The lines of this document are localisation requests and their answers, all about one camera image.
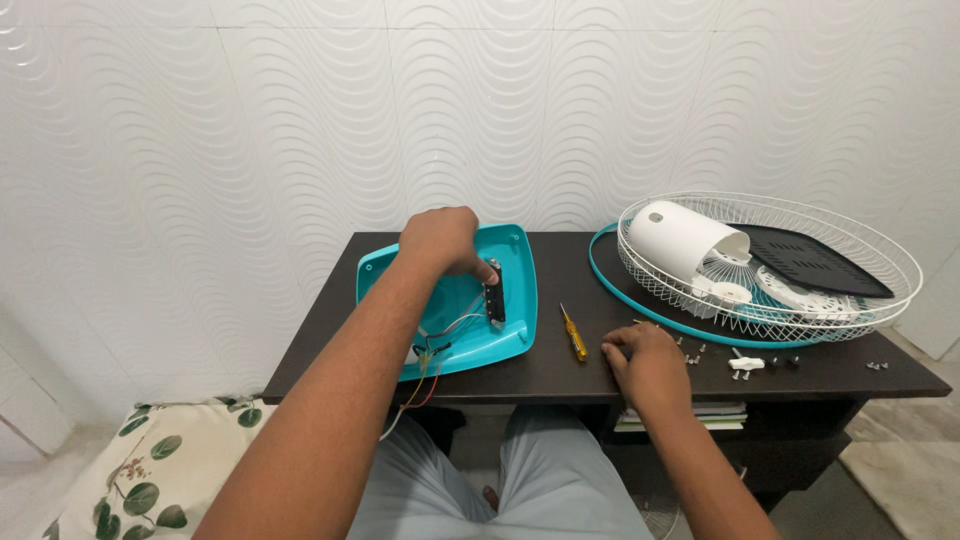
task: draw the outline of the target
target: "floral cushion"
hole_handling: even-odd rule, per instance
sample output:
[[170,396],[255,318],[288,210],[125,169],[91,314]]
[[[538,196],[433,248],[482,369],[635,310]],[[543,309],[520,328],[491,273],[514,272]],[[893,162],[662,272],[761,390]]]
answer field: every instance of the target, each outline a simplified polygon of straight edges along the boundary
[[34,538],[190,538],[273,410],[244,397],[138,406]]

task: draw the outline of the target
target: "screwdriver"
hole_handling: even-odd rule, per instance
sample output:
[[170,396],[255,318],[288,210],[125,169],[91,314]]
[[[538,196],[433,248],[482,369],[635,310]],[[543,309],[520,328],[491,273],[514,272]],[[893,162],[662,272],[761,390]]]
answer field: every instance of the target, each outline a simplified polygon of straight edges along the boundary
[[577,359],[584,361],[584,359],[587,358],[587,348],[584,347],[584,340],[580,337],[580,333],[577,331],[577,326],[573,324],[573,321],[570,320],[570,316],[566,314],[566,309],[564,309],[563,304],[560,304],[560,310],[564,313],[566,333],[570,334],[570,342],[573,343],[573,350],[577,353]]

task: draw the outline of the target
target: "wooden desk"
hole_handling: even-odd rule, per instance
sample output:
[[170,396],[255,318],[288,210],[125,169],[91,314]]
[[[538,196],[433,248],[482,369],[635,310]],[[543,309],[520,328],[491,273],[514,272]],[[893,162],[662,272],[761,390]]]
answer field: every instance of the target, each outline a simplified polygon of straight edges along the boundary
[[[353,235],[264,390],[266,403],[283,399],[352,312],[360,257],[395,243],[398,236]],[[622,402],[600,352],[600,338],[633,324],[638,314],[594,277],[587,259],[592,233],[529,233],[529,237],[540,296],[533,346],[520,356],[442,376],[430,403],[576,405],[629,489],[631,477],[640,474],[634,456],[649,453],[649,439],[643,433],[612,432]],[[642,305],[694,328],[738,336],[650,295],[624,268],[614,234],[599,239],[593,255],[607,278]],[[578,361],[570,349],[560,302],[587,344],[586,362]],[[795,350],[742,349],[747,356],[778,356],[778,364],[786,364],[788,356],[800,357],[800,367],[754,371],[749,380],[732,379],[727,365],[733,357],[730,347],[707,343],[706,351],[700,353],[703,344],[687,336],[681,346],[685,353],[701,356],[699,364],[688,367],[693,399],[747,402],[750,417],[744,430],[712,433],[731,461],[748,467],[745,481],[768,508],[786,491],[806,489],[839,455],[850,442],[844,426],[867,400],[943,397],[951,390],[878,333]],[[887,362],[890,367],[868,369],[865,364],[871,361]],[[395,402],[405,402],[414,386],[411,381],[399,384]]]

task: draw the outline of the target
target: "leg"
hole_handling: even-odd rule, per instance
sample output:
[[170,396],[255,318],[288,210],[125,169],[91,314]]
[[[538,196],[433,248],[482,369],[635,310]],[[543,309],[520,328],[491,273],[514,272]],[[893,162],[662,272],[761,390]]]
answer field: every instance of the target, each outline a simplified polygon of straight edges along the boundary
[[566,407],[518,407],[500,460],[495,536],[652,540],[623,480]]
[[348,539],[468,538],[493,515],[423,428],[401,417],[377,446]]

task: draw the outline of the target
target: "white textured wall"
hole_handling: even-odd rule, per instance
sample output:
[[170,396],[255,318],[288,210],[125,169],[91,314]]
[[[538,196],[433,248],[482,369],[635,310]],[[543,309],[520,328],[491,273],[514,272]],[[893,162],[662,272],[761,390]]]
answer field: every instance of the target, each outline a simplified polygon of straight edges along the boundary
[[955,0],[0,0],[0,307],[115,418],[262,387],[350,233],[436,205],[595,230],[742,190],[932,276],[958,29]]

